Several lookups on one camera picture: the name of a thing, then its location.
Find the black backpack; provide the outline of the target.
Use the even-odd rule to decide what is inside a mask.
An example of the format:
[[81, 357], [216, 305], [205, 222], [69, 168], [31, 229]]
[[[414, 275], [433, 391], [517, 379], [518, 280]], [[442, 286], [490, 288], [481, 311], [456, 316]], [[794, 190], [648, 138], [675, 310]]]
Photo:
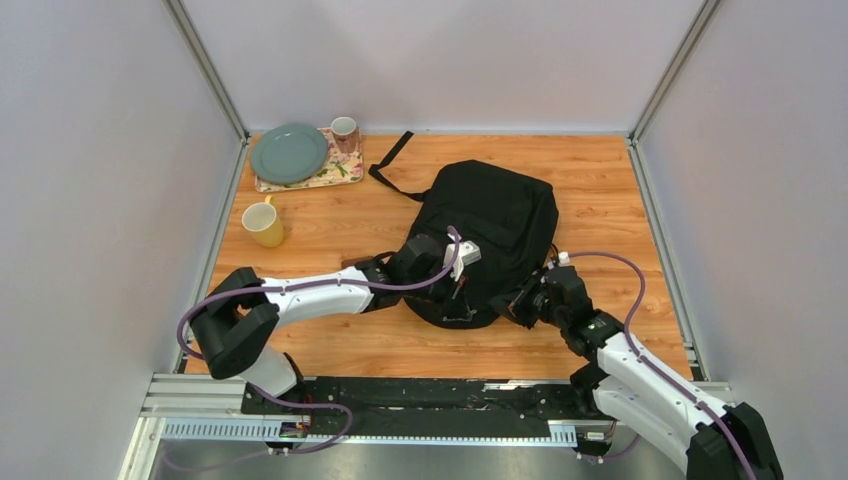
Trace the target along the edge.
[[481, 257], [469, 262], [455, 284], [450, 277], [405, 296], [420, 318], [446, 329], [477, 329], [504, 317], [530, 327], [532, 315], [518, 309], [523, 285], [546, 261], [559, 212], [553, 187], [542, 180], [478, 160], [444, 166], [424, 192], [410, 194], [420, 211], [407, 245], [390, 259], [400, 261], [424, 241], [439, 242], [448, 227], [477, 245]]

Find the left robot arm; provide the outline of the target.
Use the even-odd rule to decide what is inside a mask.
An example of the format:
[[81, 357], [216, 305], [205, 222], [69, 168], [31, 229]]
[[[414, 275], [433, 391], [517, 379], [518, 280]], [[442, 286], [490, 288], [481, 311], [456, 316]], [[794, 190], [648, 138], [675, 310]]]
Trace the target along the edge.
[[450, 228], [447, 244], [419, 234], [396, 252], [324, 275], [261, 278], [250, 267], [239, 268], [184, 314], [178, 342], [206, 363], [213, 378], [239, 377], [267, 394], [277, 412], [291, 415], [304, 405], [306, 390], [294, 361], [269, 344], [277, 329], [381, 310], [403, 298], [444, 304], [458, 295], [464, 270], [480, 258], [480, 248]]

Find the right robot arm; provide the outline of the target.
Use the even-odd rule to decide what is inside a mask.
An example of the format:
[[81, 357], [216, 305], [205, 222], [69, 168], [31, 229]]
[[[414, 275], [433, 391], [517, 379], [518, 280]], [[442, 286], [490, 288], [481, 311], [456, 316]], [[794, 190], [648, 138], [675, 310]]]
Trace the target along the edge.
[[574, 267], [538, 270], [490, 303], [526, 328], [556, 327], [587, 359], [570, 377], [570, 404], [580, 417], [625, 423], [688, 479], [783, 478], [760, 413], [717, 398], [660, 361], [623, 322], [594, 307]]

